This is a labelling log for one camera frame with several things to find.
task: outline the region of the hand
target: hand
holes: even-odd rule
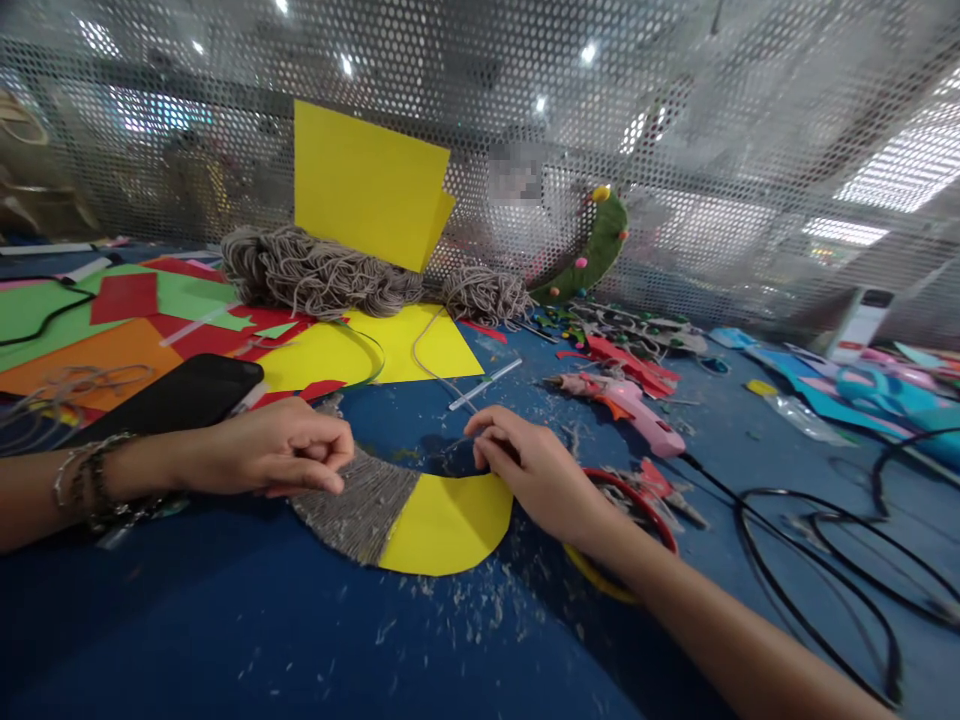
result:
[[[183,442],[174,459],[178,484],[216,495],[251,490],[271,498],[308,490],[339,495],[343,479],[337,471],[354,454],[350,426],[314,412],[298,397],[175,435]]]
[[[473,445],[477,469],[489,465],[533,521],[558,540],[589,553],[619,514],[549,428],[494,405],[470,418],[464,432],[480,432]]]

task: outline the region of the left hand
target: left hand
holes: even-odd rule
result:
[[[178,485],[215,495],[339,495],[343,478],[337,471],[354,455],[350,425],[314,412],[298,397],[177,435]]]

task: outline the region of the ceiling light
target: ceiling light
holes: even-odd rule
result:
[[[583,50],[580,51],[580,59],[587,65],[590,65],[593,62],[593,59],[597,56],[597,46],[593,43],[587,45]]]

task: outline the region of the forearm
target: forearm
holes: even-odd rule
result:
[[[894,716],[622,516],[583,548],[617,573],[743,720]]]
[[[137,438],[109,453],[104,482],[114,500],[129,502],[173,489],[170,472],[176,455],[176,436]],[[83,518],[77,508],[60,508],[54,494],[57,471],[69,450],[0,460],[0,554],[51,535]],[[64,473],[61,497],[69,502],[71,484],[79,467],[74,461]]]

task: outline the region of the table surface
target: table surface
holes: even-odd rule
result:
[[[142,261],[160,251],[121,254]],[[20,261],[0,267],[0,277],[60,272],[88,259]],[[481,403],[503,404],[561,438],[564,426],[578,428],[584,466],[625,468],[647,454],[644,440],[615,425],[607,408],[544,387],[542,378],[579,362],[556,359],[563,345],[527,332],[510,335],[507,345],[462,332],[488,372],[524,361]],[[667,416],[695,429],[687,443],[701,463],[738,491],[805,490],[868,513],[863,469],[880,444],[857,436],[858,447],[834,448],[808,439],[743,388],[752,378],[775,378],[739,353],[716,345],[711,351],[729,362],[730,375],[709,375],[690,359],[668,362],[683,376],[675,397],[702,403],[673,406]],[[466,390],[476,382],[457,385]],[[473,474],[466,443],[447,449],[468,419],[463,409],[448,412],[449,402],[440,383],[409,382],[350,393],[342,409],[357,441],[383,459]],[[658,465],[668,478],[696,484],[688,498],[711,523],[707,531],[686,525],[678,537],[683,559],[784,627],[744,555],[729,504],[686,466]],[[900,462],[891,463],[886,488],[893,519],[885,531],[956,583],[956,489]],[[759,503],[775,519],[809,512],[787,499]],[[847,605],[864,618],[863,631],[878,638],[875,621],[856,601],[845,605],[829,592],[795,551],[758,536],[815,626],[878,680]],[[836,532],[871,572],[919,595],[857,538]],[[3,558],[0,572],[0,707],[9,718],[65,711],[207,717],[213,706],[231,717],[731,717],[650,617],[599,595],[516,505],[497,550],[474,570],[447,578],[356,567],[322,546],[285,501],[252,497],[197,498],[178,516],[138,527],[114,552],[69,531]],[[960,701],[956,636],[866,589],[901,644],[903,714],[952,716]]]

